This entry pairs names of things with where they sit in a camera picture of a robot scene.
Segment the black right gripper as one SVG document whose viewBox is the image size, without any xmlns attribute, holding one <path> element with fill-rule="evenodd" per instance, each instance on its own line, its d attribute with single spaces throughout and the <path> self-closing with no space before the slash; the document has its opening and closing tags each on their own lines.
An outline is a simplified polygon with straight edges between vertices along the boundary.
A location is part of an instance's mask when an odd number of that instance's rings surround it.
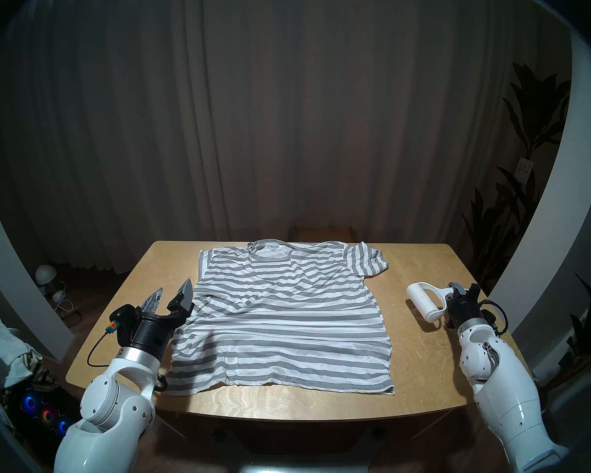
<svg viewBox="0 0 591 473">
<path fill-rule="evenodd" d="M 449 283 L 448 286 L 453 289 L 453 314 L 451 308 L 447 309 L 446 327 L 460 329 L 470 320 L 473 321 L 471 325 L 476 325 L 475 320 L 488 324 L 481 310 L 481 288 L 477 283 L 472 283 L 469 289 L 465 289 L 460 283 Z"/>
</svg>

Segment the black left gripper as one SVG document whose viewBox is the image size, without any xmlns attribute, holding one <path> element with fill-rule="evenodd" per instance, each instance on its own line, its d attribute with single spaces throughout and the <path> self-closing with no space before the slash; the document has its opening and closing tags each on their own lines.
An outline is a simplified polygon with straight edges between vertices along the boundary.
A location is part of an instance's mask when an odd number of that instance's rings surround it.
<svg viewBox="0 0 591 473">
<path fill-rule="evenodd" d="M 188 278 L 176 296 L 168 303 L 168 315 L 156 314 L 163 294 L 158 288 L 139 306 L 125 304 L 111 313 L 116 322 L 116 339 L 120 348 L 131 347 L 151 356 L 164 356 L 168 343 L 177 328 L 190 317 L 193 304 L 193 285 Z"/>
</svg>

